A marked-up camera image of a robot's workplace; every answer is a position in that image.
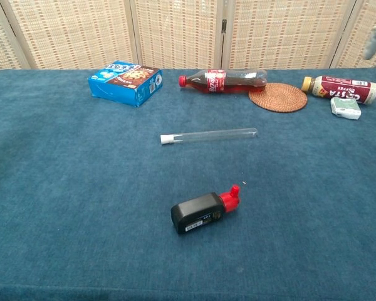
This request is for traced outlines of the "clear glass test tube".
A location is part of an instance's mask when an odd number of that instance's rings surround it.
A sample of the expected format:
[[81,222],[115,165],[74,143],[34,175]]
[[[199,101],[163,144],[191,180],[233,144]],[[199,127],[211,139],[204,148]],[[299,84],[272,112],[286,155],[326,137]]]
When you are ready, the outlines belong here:
[[172,134],[174,136],[174,142],[171,144],[208,140],[247,139],[253,138],[257,134],[258,130],[256,128],[178,133]]

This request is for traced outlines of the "woven folding screen panel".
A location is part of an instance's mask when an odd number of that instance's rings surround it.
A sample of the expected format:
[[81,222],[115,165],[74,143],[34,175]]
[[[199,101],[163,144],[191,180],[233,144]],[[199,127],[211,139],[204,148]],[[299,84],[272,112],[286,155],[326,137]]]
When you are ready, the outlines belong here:
[[0,70],[23,68],[30,64],[0,2]]
[[329,68],[350,0],[228,0],[222,67]]
[[129,0],[0,0],[0,8],[25,68],[138,62]]
[[228,0],[127,0],[139,63],[220,68]]
[[373,67],[376,54],[363,59],[363,50],[373,26],[376,25],[376,0],[350,0],[331,54],[330,68]]

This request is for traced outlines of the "maroon coffee bottle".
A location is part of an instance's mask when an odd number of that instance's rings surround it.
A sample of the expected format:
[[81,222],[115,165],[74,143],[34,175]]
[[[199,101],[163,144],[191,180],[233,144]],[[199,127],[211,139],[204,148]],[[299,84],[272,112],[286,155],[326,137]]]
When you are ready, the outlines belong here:
[[352,99],[363,105],[376,99],[376,83],[330,76],[304,77],[301,90],[321,98]]

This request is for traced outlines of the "white green tissue pack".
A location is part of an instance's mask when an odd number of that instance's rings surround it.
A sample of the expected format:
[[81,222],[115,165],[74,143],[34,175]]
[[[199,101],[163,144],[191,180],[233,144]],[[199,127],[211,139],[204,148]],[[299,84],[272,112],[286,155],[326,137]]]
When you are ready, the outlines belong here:
[[362,114],[358,103],[354,99],[333,97],[330,100],[331,111],[337,117],[358,120]]

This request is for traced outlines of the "round woven rattan coaster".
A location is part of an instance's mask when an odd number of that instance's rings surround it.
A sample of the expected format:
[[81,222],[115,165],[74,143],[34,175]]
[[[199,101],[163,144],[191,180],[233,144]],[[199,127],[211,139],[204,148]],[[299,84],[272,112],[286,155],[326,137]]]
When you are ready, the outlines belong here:
[[279,113],[301,110],[308,103],[304,92],[285,83],[268,83],[262,91],[250,91],[249,98],[255,105]]

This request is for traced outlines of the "blue cookie box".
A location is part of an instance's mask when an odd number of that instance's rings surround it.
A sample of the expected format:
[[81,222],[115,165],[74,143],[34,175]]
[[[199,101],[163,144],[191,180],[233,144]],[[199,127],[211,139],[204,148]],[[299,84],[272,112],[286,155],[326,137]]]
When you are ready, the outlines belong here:
[[93,97],[139,107],[162,88],[162,70],[114,61],[88,78]]

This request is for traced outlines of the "cola bottle with red cap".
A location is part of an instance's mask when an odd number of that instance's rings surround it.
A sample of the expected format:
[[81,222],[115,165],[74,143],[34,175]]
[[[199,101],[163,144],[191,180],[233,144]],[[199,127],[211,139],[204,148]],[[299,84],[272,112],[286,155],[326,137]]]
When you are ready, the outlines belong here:
[[191,87],[203,93],[261,92],[268,83],[266,70],[201,70],[180,76],[181,88]]

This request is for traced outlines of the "blue table cloth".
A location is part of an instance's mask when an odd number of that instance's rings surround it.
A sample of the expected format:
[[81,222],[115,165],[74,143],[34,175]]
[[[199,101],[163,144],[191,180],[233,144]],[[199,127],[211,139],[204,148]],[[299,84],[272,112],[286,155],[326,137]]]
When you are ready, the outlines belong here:
[[[89,70],[0,71],[0,300],[376,301],[376,100],[358,120],[314,96],[277,114],[181,74],[134,108],[92,97]],[[319,75],[376,82],[268,73]],[[233,185],[234,211],[176,232],[174,205]]]

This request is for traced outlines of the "black ink bottle red cap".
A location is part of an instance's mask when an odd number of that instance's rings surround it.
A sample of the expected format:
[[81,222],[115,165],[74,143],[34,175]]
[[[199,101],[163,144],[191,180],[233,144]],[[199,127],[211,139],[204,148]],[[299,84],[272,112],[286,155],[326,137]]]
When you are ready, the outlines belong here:
[[215,192],[174,205],[170,209],[171,220],[179,235],[220,220],[234,211],[239,203],[240,187],[233,185],[225,193]]

